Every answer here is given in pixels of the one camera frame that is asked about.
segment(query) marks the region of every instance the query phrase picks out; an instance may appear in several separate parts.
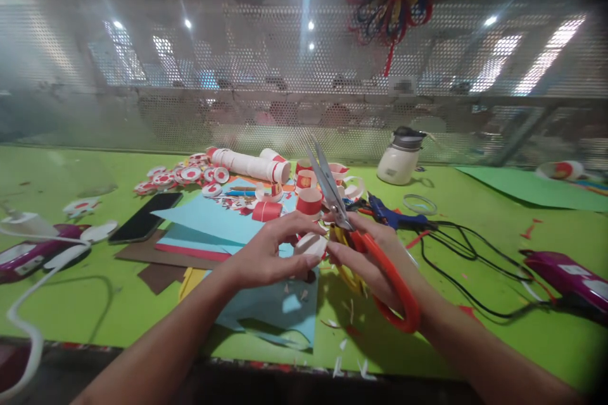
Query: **metal mesh panel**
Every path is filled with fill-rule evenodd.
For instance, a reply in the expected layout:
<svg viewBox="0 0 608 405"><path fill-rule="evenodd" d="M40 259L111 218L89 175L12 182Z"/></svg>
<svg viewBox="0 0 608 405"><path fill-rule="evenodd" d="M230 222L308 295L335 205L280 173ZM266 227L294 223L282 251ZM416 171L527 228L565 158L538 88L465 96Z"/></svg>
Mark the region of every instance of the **metal mesh panel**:
<svg viewBox="0 0 608 405"><path fill-rule="evenodd" d="M568 136L569 156L608 166L605 130L526 130L559 97L571 98L551 119L573 109L605 123L605 0L441 0L396 46L391 77L417 86L405 98L388 95L388 48L347 30L344 0L301 4L2 0L0 112L11 120L1 137L185 153L271 146L298 157L314 134L331 159L375 161L390 132L411 125L441 144L425 141L426 162L532 166L559 155L535 148Z"/></svg>

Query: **power cord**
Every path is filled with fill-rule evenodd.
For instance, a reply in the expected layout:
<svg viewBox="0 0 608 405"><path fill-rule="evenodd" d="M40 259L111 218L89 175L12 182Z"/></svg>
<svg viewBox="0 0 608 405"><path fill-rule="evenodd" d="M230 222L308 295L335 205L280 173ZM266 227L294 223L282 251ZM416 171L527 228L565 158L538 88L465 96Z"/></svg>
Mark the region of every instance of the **power cord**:
<svg viewBox="0 0 608 405"><path fill-rule="evenodd" d="M63 269L71 260L91 248L91 243L86 240L70 239L68 237L18 234L10 231L5 231L2 227L0 227L0 233L15 237L25 237L26 239L60 240L62 242L71 242L73 244L82 244L84 246L83 250L75 251L73 255L69 255L68 257L66 257L60 264L57 265L55 269L50 271L34 286L29 288L28 291L26 291L19 299L16 300L16 302L9 308L8 312L6 312L7 319L15 327L21 329L22 331L27 333L27 335L29 335L32 345L30 347L30 356L27 360L27 366L25 367L25 371L23 372L21 379L19 379L19 381L12 388L7 389L4 392L0 392L0 403L3 403L4 401L7 401L8 399L11 399L12 397L16 396L32 380L32 378L36 374L36 371L38 370L38 367L40 366L40 360L42 358L42 348L44 347L44 337L42 336L40 330L33 324L30 324L27 321L23 321L21 318L19 318L19 315L17 314L19 307L25 302L28 297L30 297L38 288L43 286L48 280L50 280L53 275Z"/></svg>
<svg viewBox="0 0 608 405"><path fill-rule="evenodd" d="M454 239L452 236L450 236L449 234L447 234L441 230L437 230L434 232L433 231L428 232L427 235L429 237L431 237L432 239L436 240L437 242L439 242L440 244L443 244L445 247L447 247L449 250L453 251L455 254L457 254L461 258L464 258L468 261L480 260L480 261L484 262L485 264L487 264L488 266L495 269L496 271L499 271L500 273L504 274L505 276L512 278L513 280L517 280L518 282L523 282L523 283L527 284L527 282L535 281L534 275L527 268L525 268L523 265L519 264L514 259L508 257L506 254L504 254L500 250L498 250L488 240L486 240L482 235L478 234L474 230L464 227L462 225L457 225L456 223L452 223L450 221L439 221L437 223L440 226L456 228L460 232L466 245L461 243L457 239ZM484 256L480 255L477 252L477 250L475 250L473 245L471 244L471 241L467 237L466 232L470 232L473 235L475 235L477 238L482 240L488 247L490 247L498 255L503 257L503 259L505 259L507 262L509 262L510 264L517 267L519 271L523 272L525 274L525 276L522 277L518 274L514 274L510 271L507 271L506 269L504 269L504 268L500 267L499 265L495 264L494 262L490 261L488 258L485 258ZM439 238L437 236L438 234L445 236L445 238L447 240ZM510 313L502 313L502 312L492 310L489 307L482 304L477 298L475 298L475 296L473 296L461 283L459 283L458 280L456 280L450 274L448 274L446 271L444 271L439 266L437 266L436 264L431 262L431 260L426 256L426 253L424 251L424 237L420 237L420 245L421 245L422 258L430 267L435 269L437 272L439 272L441 275L443 275L447 280L449 280L454 286L456 286L456 288L458 288L465 296L467 296L467 298L469 298L472 302L474 302L477 306L479 306L479 308L481 308L482 310L486 311L487 313L489 313L493 316L497 316L499 318L510 320L510 319L522 316L525 313L527 313L528 311L536 309L536 308L547 308L547 307L553 306L552 302L550 302L550 301L539 300L539 302L534 302L534 303L528 304L528 305L526 305L520 309L517 309L513 312L510 312Z"/></svg>

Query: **smartphone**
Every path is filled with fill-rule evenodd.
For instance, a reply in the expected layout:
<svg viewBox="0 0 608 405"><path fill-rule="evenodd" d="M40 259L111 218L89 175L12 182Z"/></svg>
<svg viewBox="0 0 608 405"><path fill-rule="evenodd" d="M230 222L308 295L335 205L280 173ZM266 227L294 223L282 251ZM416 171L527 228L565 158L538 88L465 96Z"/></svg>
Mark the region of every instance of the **smartphone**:
<svg viewBox="0 0 608 405"><path fill-rule="evenodd" d="M154 195L134 216L129 218L124 225L110 236L108 243L128 244L148 240L164 220L164 218L152 215L150 212L175 207L182 196L181 193Z"/></svg>

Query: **light blue paper sheet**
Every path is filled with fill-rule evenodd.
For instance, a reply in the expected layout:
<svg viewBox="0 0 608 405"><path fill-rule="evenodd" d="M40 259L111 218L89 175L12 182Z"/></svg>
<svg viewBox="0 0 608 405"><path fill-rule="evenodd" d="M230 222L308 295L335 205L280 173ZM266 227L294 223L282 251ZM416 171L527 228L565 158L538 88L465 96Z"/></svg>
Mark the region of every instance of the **light blue paper sheet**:
<svg viewBox="0 0 608 405"><path fill-rule="evenodd" d="M225 184L224 191L230 187L250 185L250 182L238 178ZM295 209L295 201L295 195L292 195L287 200L289 207L293 205ZM264 226L264 223L252 219L251 215L241 215L237 211L226 209L216 200L205 198L201 194L182 206L152 213L175 224L159 244L220 253L237 253ZM281 257L292 254L293 246L282 244L279 247Z"/></svg>
<svg viewBox="0 0 608 405"><path fill-rule="evenodd" d="M244 244L174 224L157 244L235 254Z"/></svg>
<svg viewBox="0 0 608 405"><path fill-rule="evenodd" d="M203 195L173 209L152 212L154 215L196 231L246 244L264 224L217 204Z"/></svg>
<svg viewBox="0 0 608 405"><path fill-rule="evenodd" d="M315 274L319 276L318 269L315 269ZM289 293L285 293L286 284ZM237 332L244 332L245 329L239 320L253 318L285 331L296 330L306 337L309 342L308 347L312 347L315 342L318 285L318 279L310 284L300 280L287 280L267 287L242 290L220 313L216 323ZM301 301L300 297L304 290L307 290L308 296ZM276 344L293 346L294 343L284 337L265 332L253 333Z"/></svg>

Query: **water bottle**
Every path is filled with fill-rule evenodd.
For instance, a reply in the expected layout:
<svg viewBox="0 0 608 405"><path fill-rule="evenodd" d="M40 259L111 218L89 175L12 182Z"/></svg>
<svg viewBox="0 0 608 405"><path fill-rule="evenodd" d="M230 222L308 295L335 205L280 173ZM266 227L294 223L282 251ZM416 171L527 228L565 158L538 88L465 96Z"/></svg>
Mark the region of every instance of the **water bottle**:
<svg viewBox="0 0 608 405"><path fill-rule="evenodd" d="M393 132L393 142L384 151L376 175L393 185L410 182L418 164L418 155L426 133L399 127Z"/></svg>

